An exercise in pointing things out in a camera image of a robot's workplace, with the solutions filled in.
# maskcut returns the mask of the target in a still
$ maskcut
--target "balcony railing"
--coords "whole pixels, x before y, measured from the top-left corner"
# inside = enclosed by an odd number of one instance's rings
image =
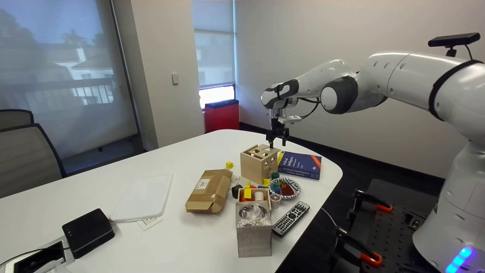
[[[0,85],[0,108],[43,113],[113,102],[112,78]]]

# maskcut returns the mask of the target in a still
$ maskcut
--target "paper plate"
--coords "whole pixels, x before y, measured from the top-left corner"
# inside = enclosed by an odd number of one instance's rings
[[[291,198],[295,198],[302,191],[302,187],[300,186],[300,184],[298,184],[298,182],[296,182],[296,181],[294,181],[290,178],[280,177],[280,178],[272,179],[270,181],[269,186],[268,186],[268,189],[270,190],[270,195],[275,193],[275,191],[273,190],[273,184],[275,182],[280,181],[280,180],[283,181],[286,184],[282,188],[281,183],[280,183],[281,199],[288,200],[288,199],[291,199]]]

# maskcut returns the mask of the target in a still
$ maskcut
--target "remote control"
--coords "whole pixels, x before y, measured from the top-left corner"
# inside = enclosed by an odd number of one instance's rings
[[[281,219],[273,225],[273,233],[278,237],[283,237],[286,233],[305,215],[310,209],[310,205],[299,201]]]

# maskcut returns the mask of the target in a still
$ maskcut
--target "white table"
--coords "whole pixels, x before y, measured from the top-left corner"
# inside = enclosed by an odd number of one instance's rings
[[[266,143],[261,134],[216,131],[0,199],[0,262],[59,238],[63,224],[95,208],[109,217],[137,177],[173,173],[162,222],[147,231],[136,222],[117,224],[112,240],[67,268],[73,273],[274,272],[341,179],[335,163],[323,157],[320,180],[296,178],[301,194],[272,211],[275,222],[297,201],[310,205],[284,238],[274,236],[270,257],[238,258],[236,200],[230,191],[219,214],[185,211],[204,170],[223,169],[232,161],[232,171],[240,175],[240,152],[261,143]],[[291,142],[286,145],[275,140],[275,147],[285,151],[315,154]]]

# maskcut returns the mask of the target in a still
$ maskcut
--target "blue led light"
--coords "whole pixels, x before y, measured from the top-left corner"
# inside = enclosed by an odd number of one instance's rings
[[[461,266],[465,262],[464,259],[460,258],[459,256],[456,256],[455,259],[453,259],[453,264],[456,266]]]
[[[461,249],[460,256],[462,256],[463,258],[468,258],[470,257],[470,255],[471,255],[471,248],[464,247]]]
[[[447,273],[456,273],[456,271],[458,270],[458,268],[456,268],[455,266],[453,266],[452,264],[449,265],[447,268],[446,268],[446,272]]]

